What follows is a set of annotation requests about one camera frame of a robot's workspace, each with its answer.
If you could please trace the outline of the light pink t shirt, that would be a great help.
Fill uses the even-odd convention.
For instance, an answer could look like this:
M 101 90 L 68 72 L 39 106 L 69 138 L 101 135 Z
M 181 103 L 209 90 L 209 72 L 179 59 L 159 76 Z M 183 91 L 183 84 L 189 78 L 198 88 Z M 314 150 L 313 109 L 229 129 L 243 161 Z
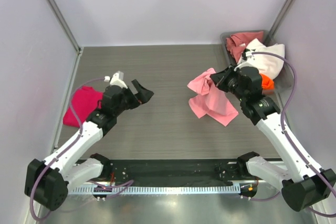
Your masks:
M 238 115 L 238 111 L 225 93 L 215 87 L 210 78 L 210 75 L 215 73 L 214 68 L 209 68 L 188 83 L 187 87 L 196 93 L 195 97 L 189 99 L 188 104 L 199 119 L 208 115 L 223 126 L 227 126 Z

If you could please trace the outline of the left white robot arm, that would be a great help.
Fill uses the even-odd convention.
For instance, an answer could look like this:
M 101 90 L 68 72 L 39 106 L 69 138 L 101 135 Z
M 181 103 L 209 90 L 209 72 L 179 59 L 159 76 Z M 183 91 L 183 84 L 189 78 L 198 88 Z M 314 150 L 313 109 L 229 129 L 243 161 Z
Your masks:
M 135 109 L 153 97 L 153 91 L 137 80 L 132 80 L 132 84 L 136 93 L 123 80 L 112 79 L 76 134 L 44 160 L 34 159 L 28 164 L 24 193 L 29 197 L 31 209 L 37 202 L 55 211 L 76 187 L 91 179 L 105 182 L 111 177 L 111 162 L 103 155 L 92 154 L 82 164 L 75 163 L 116 125 L 121 113 Z

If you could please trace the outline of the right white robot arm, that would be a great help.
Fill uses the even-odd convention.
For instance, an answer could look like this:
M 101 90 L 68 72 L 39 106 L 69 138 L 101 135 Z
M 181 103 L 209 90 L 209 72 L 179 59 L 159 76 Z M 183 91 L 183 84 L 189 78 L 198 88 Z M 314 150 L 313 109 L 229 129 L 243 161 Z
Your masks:
M 241 179 L 256 176 L 271 184 L 294 211 L 327 199 L 334 192 L 335 172 L 322 168 L 300 144 L 286 125 L 283 111 L 263 94 L 258 69 L 230 66 L 212 74 L 211 79 L 217 89 L 232 93 L 240 101 L 243 114 L 269 139 L 286 166 L 282 169 L 250 152 L 237 159 L 236 171 Z

